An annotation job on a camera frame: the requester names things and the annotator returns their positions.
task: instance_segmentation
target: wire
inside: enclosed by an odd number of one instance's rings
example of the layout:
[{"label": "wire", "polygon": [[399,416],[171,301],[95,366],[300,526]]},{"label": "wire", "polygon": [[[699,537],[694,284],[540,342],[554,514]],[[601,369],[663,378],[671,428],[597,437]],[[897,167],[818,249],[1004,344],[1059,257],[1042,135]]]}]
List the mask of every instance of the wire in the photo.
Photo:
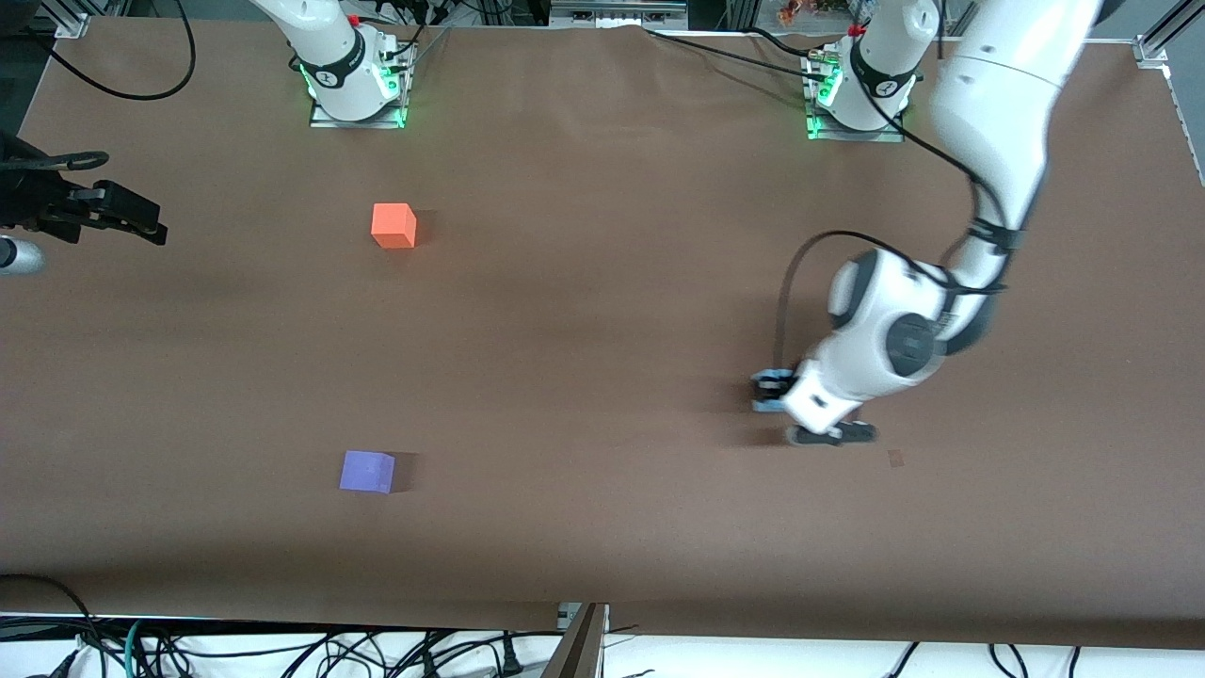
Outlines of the wire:
[{"label": "wire", "polygon": [[188,81],[193,79],[193,72],[196,70],[196,40],[193,39],[193,26],[192,24],[188,23],[188,14],[184,13],[183,2],[181,0],[175,0],[175,1],[176,1],[176,7],[180,8],[180,19],[184,23],[184,34],[188,35],[188,70],[184,72],[184,77],[182,77],[180,82],[175,84],[175,87],[172,87],[171,89],[165,89],[157,94],[130,94],[128,92],[118,92],[117,89],[101,84],[95,79],[88,77],[87,73],[75,67],[70,61],[60,57],[59,53],[54,51],[53,46],[42,42],[37,37],[37,34],[35,34],[33,30],[27,28],[24,29],[24,31],[28,35],[33,36],[34,42],[36,42],[39,47],[45,49],[46,53],[49,54],[52,59],[58,61],[63,67],[67,69],[76,77],[95,87],[96,89],[100,89],[105,94],[117,96],[118,99],[129,99],[133,101],[157,101],[159,99],[166,99],[167,96],[171,96],[172,94],[183,89],[184,86],[188,84]]},{"label": "wire", "polygon": [[723,49],[717,49],[717,48],[711,47],[709,45],[700,45],[699,42],[690,42],[689,40],[682,40],[681,37],[675,37],[672,35],[665,35],[663,33],[657,33],[656,30],[649,30],[647,28],[645,29],[645,33],[647,33],[648,35],[652,35],[653,37],[658,37],[660,40],[666,40],[669,42],[677,42],[678,45],[684,45],[687,47],[694,47],[695,49],[703,49],[704,52],[711,52],[712,54],[718,54],[721,57],[727,57],[729,59],[735,59],[737,61],[745,61],[746,64],[753,64],[754,66],[762,66],[764,69],[770,69],[772,71],[784,72],[784,73],[788,73],[788,75],[801,77],[804,79],[812,79],[812,81],[816,81],[816,82],[821,82],[821,81],[824,79],[824,76],[822,76],[819,73],[804,72],[801,70],[795,70],[795,69],[788,69],[786,66],[780,66],[778,64],[771,64],[771,63],[768,63],[768,61],[760,61],[758,59],[751,59],[750,57],[745,57],[745,55],[741,55],[741,54],[734,54],[733,52],[725,52]]},{"label": "wire", "polygon": [[[336,641],[330,641],[330,642],[323,643],[323,647],[325,648],[325,652],[327,652],[327,659],[323,660],[323,664],[329,662],[329,665],[327,666],[325,671],[319,671],[318,672],[318,674],[317,674],[318,678],[329,678],[331,670],[335,668],[335,665],[339,664],[340,661],[343,661],[345,659],[348,659],[351,661],[360,661],[359,659],[354,659],[351,655],[355,652],[355,648],[363,645],[364,643],[368,643],[370,639],[372,639],[372,636],[376,636],[376,635],[378,635],[378,632],[365,633],[363,638],[360,638],[359,641],[352,643],[349,647],[343,647],[341,643],[339,643]],[[335,647],[341,648],[343,650],[342,654],[340,654],[339,656],[336,656],[334,659],[331,659],[333,655],[330,654],[330,645],[331,644],[334,644]],[[360,661],[360,664],[365,668],[368,668],[366,664],[364,664],[363,661]]]},{"label": "wire", "polygon": [[515,2],[512,1],[509,5],[506,5],[505,7],[501,7],[499,10],[487,10],[484,7],[484,4],[482,4],[481,7],[474,7],[472,4],[469,2],[469,0],[460,0],[460,4],[464,5],[465,7],[469,7],[474,12],[481,12],[482,16],[487,16],[487,17],[502,17],[502,16],[506,16],[506,14],[510,13],[511,7],[515,6]]},{"label": "wire", "polygon": [[49,577],[42,577],[41,574],[24,574],[24,573],[17,573],[17,572],[6,573],[6,574],[0,574],[0,582],[33,582],[33,583],[37,583],[37,584],[43,584],[43,585],[52,586],[52,588],[57,589],[60,594],[63,594],[64,596],[66,596],[67,599],[70,599],[71,603],[75,605],[76,609],[80,611],[80,615],[83,618],[84,624],[88,627],[87,630],[92,635],[93,641],[95,641],[96,645],[100,648],[100,652],[101,652],[101,656],[100,656],[100,676],[101,676],[101,678],[107,678],[107,676],[108,676],[108,661],[105,659],[105,650],[104,650],[104,639],[102,639],[102,636],[100,635],[100,630],[96,629],[95,618],[93,618],[93,615],[92,615],[90,612],[88,612],[88,607],[83,605],[83,601],[80,600],[80,596],[77,596],[75,594],[75,591],[72,591],[71,589],[69,589],[66,584],[59,582],[58,579],[52,579]]},{"label": "wire", "polygon": [[899,678],[900,674],[904,673],[904,667],[907,666],[909,660],[912,659],[912,653],[915,653],[919,647],[919,641],[910,643],[907,649],[905,649],[904,654],[900,656],[900,660],[895,662],[895,668],[887,674],[887,678]]},{"label": "wire", "polygon": [[[1009,649],[1012,650],[1012,656],[1017,658],[1017,664],[1021,666],[1021,678],[1029,678],[1029,668],[1025,667],[1025,660],[1021,658],[1021,650],[1017,649],[1017,645],[1011,643],[1009,644]],[[999,668],[1001,673],[1009,678],[1017,678],[1017,674],[1012,673],[1005,668],[1003,664],[1000,664],[1000,658],[995,655],[995,643],[988,643],[987,653],[992,655],[992,662],[995,664],[995,667]]]},{"label": "wire", "polygon": [[182,650],[177,647],[176,652],[180,653],[181,655],[195,656],[198,659],[237,659],[243,656],[264,656],[270,654],[292,653],[296,650],[304,650],[311,645],[313,645],[313,643],[307,643],[305,645],[292,645],[288,648],[274,648],[270,650],[251,650],[242,653],[195,653],[193,650]]},{"label": "wire", "polygon": [[937,60],[946,58],[946,0],[937,6]]},{"label": "wire", "polygon": [[137,637],[139,626],[142,626],[141,619],[131,624],[129,632],[125,633],[125,678],[134,678],[134,639]]},{"label": "wire", "polygon": [[1029,678],[1029,668],[1025,667],[1025,660],[1021,658],[1021,650],[1012,643],[1009,643],[1009,649],[1012,650],[1012,656],[1017,658],[1017,664],[1021,666],[1021,674],[1024,678]]},{"label": "wire", "polygon": [[995,189],[993,189],[991,185],[988,185],[986,181],[983,181],[983,177],[976,173],[975,170],[972,170],[971,167],[959,161],[957,158],[952,157],[950,153],[946,153],[941,148],[937,148],[933,143],[929,143],[924,138],[921,138],[919,136],[912,134],[907,129],[904,129],[904,125],[897,122],[895,118],[893,118],[892,116],[888,116],[887,111],[884,111],[883,107],[878,105],[878,101],[876,101],[875,98],[870,94],[870,89],[866,87],[866,83],[862,82],[862,79],[859,78],[854,79],[858,81],[858,84],[862,87],[863,93],[865,93],[866,99],[870,101],[870,105],[874,106],[875,111],[878,112],[878,114],[882,116],[884,120],[887,120],[887,124],[892,125],[892,129],[900,132],[900,135],[903,135],[909,141],[916,143],[917,146],[941,158],[946,163],[954,166],[954,169],[966,175],[966,177],[971,181],[971,183],[978,185],[980,188],[983,189],[984,193],[987,193],[987,196],[992,200],[992,206],[995,207],[997,214],[1000,217],[1000,219],[1005,218],[1004,204],[1000,201],[999,194],[997,194]]},{"label": "wire", "polygon": [[762,37],[769,40],[771,45],[774,45],[775,47],[777,47],[778,49],[782,49],[783,52],[786,52],[788,54],[794,54],[797,57],[805,57],[805,58],[807,57],[807,49],[795,49],[790,45],[787,45],[786,42],[778,40],[778,37],[775,36],[769,30],[758,28],[756,25],[751,25],[751,26],[746,28],[745,30],[742,30],[741,33],[756,33],[757,35],[760,35]]},{"label": "wire", "polygon": [[886,249],[895,254],[897,257],[904,259],[904,263],[906,263],[910,269],[937,283],[942,289],[946,289],[954,294],[969,294],[969,293],[995,294],[1004,290],[1003,287],[969,288],[957,283],[951,283],[947,279],[942,279],[935,276],[933,272],[929,271],[929,269],[918,264],[916,259],[913,259],[912,257],[910,257],[894,244],[889,244],[883,240],[875,237],[874,235],[866,235],[865,232],[860,232],[858,230],[844,230],[844,229],[825,230],[823,232],[818,232],[805,240],[804,243],[800,244],[798,249],[795,249],[795,254],[790,257],[790,263],[787,264],[787,272],[783,273],[782,276],[782,285],[778,288],[778,307],[775,313],[774,354],[771,356],[771,362],[770,362],[770,366],[774,367],[775,370],[782,370],[783,346],[786,344],[786,336],[787,336],[787,309],[790,306],[790,288],[794,285],[795,273],[799,272],[799,264],[803,263],[804,257],[807,255],[807,252],[811,250],[811,248],[815,247],[818,242],[836,236],[856,237],[858,240],[864,240],[866,242],[870,242],[871,244],[878,247],[880,249]]},{"label": "wire", "polygon": [[1071,648],[1071,664],[1066,665],[1066,678],[1075,678],[1075,665],[1080,664],[1080,645]]}]

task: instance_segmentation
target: black band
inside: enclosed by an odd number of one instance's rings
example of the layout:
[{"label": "black band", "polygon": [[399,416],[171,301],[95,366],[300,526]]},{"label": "black band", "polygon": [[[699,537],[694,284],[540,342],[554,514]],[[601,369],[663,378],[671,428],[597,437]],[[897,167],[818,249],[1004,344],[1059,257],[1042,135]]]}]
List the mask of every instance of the black band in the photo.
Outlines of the black band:
[{"label": "black band", "polygon": [[1024,230],[997,225],[978,217],[975,217],[975,219],[971,220],[970,226],[966,229],[966,234],[971,237],[995,244],[997,254],[1005,254],[1012,252],[1013,249],[1019,249],[1021,241],[1025,236]]},{"label": "black band", "polygon": [[853,48],[850,49],[850,65],[853,67],[853,73],[858,76],[858,79],[866,84],[866,92],[875,99],[894,96],[912,78],[912,73],[916,72],[916,67],[913,67],[900,75],[887,75],[870,67],[870,64],[862,58],[860,37],[853,43]]},{"label": "black band", "polygon": [[339,89],[343,86],[343,79],[346,79],[352,71],[360,67],[360,64],[364,63],[365,53],[364,36],[360,31],[354,29],[352,33],[355,34],[355,45],[352,46],[352,51],[348,52],[346,57],[334,64],[319,66],[298,57],[298,60],[301,61],[301,67],[304,67],[305,72],[310,75],[310,79],[312,82],[327,89]]}]

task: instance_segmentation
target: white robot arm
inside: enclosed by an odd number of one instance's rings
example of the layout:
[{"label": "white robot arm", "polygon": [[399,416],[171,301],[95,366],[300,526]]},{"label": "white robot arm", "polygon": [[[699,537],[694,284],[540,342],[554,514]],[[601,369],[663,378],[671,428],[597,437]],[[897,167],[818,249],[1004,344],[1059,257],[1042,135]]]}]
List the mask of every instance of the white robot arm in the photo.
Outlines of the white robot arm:
[{"label": "white robot arm", "polygon": [[400,95],[398,39],[352,20],[339,0],[251,0],[284,31],[310,93],[333,118],[370,118]]},{"label": "white robot arm", "polygon": [[833,332],[782,397],[806,430],[797,442],[818,442],[807,432],[840,436],[839,423],[851,412],[916,387],[987,331],[993,291],[1041,188],[1051,110],[1100,4],[989,0],[980,10],[930,104],[941,141],[980,182],[968,237],[948,270],[913,267],[876,248],[837,271],[829,293]]}]

